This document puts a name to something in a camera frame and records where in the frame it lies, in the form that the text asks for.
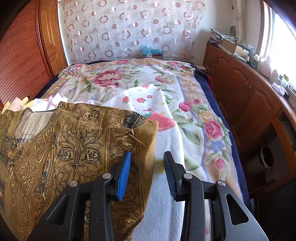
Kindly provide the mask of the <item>white circle-patterned curtain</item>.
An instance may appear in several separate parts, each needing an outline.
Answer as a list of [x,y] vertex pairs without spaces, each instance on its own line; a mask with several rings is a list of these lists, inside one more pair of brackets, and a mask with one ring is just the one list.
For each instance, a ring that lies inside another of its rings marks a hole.
[[58,1],[69,64],[138,58],[144,48],[191,60],[203,1]]

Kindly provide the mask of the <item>white strawberry flower garment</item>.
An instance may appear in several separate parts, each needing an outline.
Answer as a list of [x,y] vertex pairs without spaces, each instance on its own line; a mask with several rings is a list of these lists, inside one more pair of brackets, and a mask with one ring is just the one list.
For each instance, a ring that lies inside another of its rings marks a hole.
[[144,219],[132,234],[132,240],[180,240],[184,217],[184,202],[176,202],[170,194],[164,168],[164,153],[171,152],[176,163],[184,165],[182,135],[173,120],[163,92],[153,84],[128,90],[116,90],[106,102],[95,101],[93,96],[79,97],[75,103],[121,108],[142,114],[151,121],[158,121],[152,188]]

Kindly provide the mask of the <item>pink white bottle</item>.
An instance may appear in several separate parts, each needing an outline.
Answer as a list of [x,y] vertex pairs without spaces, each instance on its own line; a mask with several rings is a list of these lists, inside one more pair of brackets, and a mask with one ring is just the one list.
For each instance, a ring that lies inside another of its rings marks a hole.
[[269,78],[271,73],[272,73],[272,69],[271,69],[271,65],[270,65],[270,57],[269,56],[262,56],[259,59],[259,63],[257,66],[257,70],[263,74],[266,78]]

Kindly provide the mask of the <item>blue tissue box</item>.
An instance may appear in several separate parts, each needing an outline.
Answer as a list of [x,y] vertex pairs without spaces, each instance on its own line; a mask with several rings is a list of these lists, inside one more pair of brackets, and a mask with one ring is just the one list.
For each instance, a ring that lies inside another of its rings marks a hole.
[[143,45],[140,57],[141,58],[154,58],[154,59],[160,59],[163,60],[164,53],[160,49],[152,49],[151,47],[147,45]]

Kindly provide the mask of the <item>yellow plush toy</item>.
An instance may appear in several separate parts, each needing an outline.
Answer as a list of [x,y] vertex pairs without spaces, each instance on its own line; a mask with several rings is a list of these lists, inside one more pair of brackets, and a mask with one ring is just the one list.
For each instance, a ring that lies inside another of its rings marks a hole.
[[16,97],[12,102],[7,101],[3,106],[1,114],[3,114],[6,110],[11,110],[11,111],[24,110],[28,105],[29,100],[30,100],[30,97],[27,96],[24,99],[20,99]]

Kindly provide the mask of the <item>window with wooden frame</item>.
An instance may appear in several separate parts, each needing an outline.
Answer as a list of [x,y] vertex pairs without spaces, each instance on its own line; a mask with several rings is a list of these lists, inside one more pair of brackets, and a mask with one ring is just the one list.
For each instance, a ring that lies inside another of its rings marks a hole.
[[295,31],[265,1],[260,3],[263,36],[259,56],[269,59],[272,70],[295,81]]

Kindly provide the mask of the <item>stack of papers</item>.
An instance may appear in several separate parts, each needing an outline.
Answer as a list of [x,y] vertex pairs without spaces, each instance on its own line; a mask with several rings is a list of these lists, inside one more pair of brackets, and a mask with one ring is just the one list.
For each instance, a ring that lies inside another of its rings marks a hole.
[[211,30],[211,36],[210,39],[208,40],[209,43],[214,44],[214,45],[221,45],[223,40],[228,40],[233,43],[237,43],[237,38],[231,35],[227,35],[224,33],[221,33],[217,30],[210,29]]

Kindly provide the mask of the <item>long wooden cabinet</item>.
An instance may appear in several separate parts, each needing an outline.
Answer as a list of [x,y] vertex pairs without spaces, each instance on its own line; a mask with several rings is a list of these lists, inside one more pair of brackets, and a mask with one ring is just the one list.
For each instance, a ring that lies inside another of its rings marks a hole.
[[288,101],[263,75],[218,47],[206,45],[203,64],[241,160],[249,161],[263,146],[275,154],[275,166],[265,173],[267,183],[252,192],[270,192],[294,180],[295,111]]

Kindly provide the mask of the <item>red wooden wardrobe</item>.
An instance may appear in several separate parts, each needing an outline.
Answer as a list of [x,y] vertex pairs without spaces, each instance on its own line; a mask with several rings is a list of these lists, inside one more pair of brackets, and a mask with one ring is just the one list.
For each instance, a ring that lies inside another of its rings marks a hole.
[[41,97],[67,66],[57,1],[1,1],[1,106]]

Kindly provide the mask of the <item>golden brown patterned garment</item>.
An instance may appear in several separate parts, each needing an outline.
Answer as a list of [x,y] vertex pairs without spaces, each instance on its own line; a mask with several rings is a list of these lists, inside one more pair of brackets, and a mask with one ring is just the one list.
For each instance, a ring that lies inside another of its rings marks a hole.
[[159,124],[131,110],[60,102],[50,111],[7,110],[1,115],[1,216],[26,240],[71,182],[108,172],[132,154],[122,201],[111,203],[116,240],[131,240],[152,185]]

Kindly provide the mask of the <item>cardboard box on cabinet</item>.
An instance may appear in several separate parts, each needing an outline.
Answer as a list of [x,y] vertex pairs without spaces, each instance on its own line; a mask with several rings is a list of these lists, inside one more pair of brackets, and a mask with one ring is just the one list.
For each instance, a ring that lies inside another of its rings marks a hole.
[[248,50],[238,46],[234,42],[231,42],[227,39],[222,40],[222,47],[224,49],[226,49],[230,54],[233,54],[233,55],[235,54],[235,55],[242,57],[244,59],[246,59],[249,54]]

